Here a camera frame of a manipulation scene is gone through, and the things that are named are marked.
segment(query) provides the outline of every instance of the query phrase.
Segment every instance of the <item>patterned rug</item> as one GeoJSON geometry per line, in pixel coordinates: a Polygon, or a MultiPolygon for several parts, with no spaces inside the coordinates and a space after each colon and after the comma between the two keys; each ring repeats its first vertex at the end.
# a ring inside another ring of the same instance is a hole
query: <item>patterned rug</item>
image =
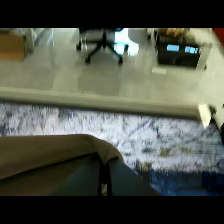
{"type": "Polygon", "coordinates": [[[224,159],[215,125],[196,121],[20,104],[0,104],[0,135],[90,134],[144,171],[214,171],[224,159]]]}

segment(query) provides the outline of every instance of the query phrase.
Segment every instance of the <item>floor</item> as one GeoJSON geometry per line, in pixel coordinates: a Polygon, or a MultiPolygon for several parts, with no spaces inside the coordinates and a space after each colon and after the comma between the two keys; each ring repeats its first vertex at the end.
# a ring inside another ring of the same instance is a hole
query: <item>floor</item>
{"type": "MultiPolygon", "coordinates": [[[[92,46],[76,52],[78,29],[49,29],[35,53],[23,62],[0,61],[0,97],[70,104],[85,100],[91,104],[93,99],[101,100],[102,104],[109,99],[113,99],[114,104],[122,100],[209,103],[221,108],[224,57],[215,36],[207,35],[214,44],[207,70],[168,67],[166,74],[153,72],[158,65],[144,29],[125,28],[111,36],[130,45],[122,66],[118,66],[117,58],[107,50],[96,54],[91,64],[86,65],[84,59],[92,46]]],[[[123,53],[121,45],[117,51],[123,53]]]]}

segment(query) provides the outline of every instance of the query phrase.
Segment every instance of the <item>brown box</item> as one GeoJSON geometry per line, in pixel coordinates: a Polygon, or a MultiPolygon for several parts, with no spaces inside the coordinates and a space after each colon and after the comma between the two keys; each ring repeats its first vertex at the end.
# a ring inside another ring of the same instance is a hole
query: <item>brown box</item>
{"type": "Polygon", "coordinates": [[[24,37],[13,33],[0,33],[0,60],[24,60],[24,37]]]}

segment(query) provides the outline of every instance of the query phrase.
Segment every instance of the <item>chair base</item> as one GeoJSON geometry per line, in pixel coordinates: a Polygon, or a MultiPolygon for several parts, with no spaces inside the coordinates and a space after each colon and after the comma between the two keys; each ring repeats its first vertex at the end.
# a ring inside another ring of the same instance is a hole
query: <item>chair base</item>
{"type": "MultiPolygon", "coordinates": [[[[86,58],[86,60],[85,60],[85,62],[87,63],[87,64],[89,64],[90,62],[91,62],[91,57],[94,55],[94,54],[96,54],[102,47],[105,49],[106,47],[108,47],[110,50],[111,50],[111,52],[113,53],[113,54],[115,54],[117,57],[118,57],[118,64],[122,64],[123,63],[123,57],[121,56],[121,55],[119,55],[115,50],[114,50],[114,45],[115,44],[117,44],[117,43],[115,43],[115,42],[112,42],[112,41],[108,41],[107,40],[107,34],[106,34],[106,32],[104,31],[103,32],[103,37],[102,37],[102,39],[100,39],[100,40],[86,40],[86,44],[97,44],[96,45],[96,48],[94,49],[94,50],[92,50],[89,54],[88,54],[88,56],[87,56],[87,58],[86,58]]],[[[79,51],[79,50],[81,50],[81,47],[82,47],[82,41],[80,40],[79,41],[79,43],[76,45],[76,49],[79,51]]],[[[128,50],[128,44],[126,44],[125,45],[125,51],[127,51],[128,50]]]]}

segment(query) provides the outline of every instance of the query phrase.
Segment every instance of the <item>chair wheel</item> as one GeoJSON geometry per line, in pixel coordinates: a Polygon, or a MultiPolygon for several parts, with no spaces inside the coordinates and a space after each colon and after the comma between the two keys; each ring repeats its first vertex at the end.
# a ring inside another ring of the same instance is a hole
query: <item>chair wheel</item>
{"type": "Polygon", "coordinates": [[[119,65],[122,65],[122,64],[123,64],[123,58],[120,58],[120,59],[119,59],[118,64],[119,64],[119,65]]]}
{"type": "Polygon", "coordinates": [[[86,64],[89,64],[90,63],[90,57],[87,57],[85,62],[86,62],[86,64]]]}
{"type": "Polygon", "coordinates": [[[128,45],[126,44],[125,46],[124,46],[124,52],[127,52],[128,51],[128,45]]]}
{"type": "Polygon", "coordinates": [[[81,44],[77,44],[77,45],[76,45],[76,50],[77,50],[77,51],[81,51],[81,44]]]}

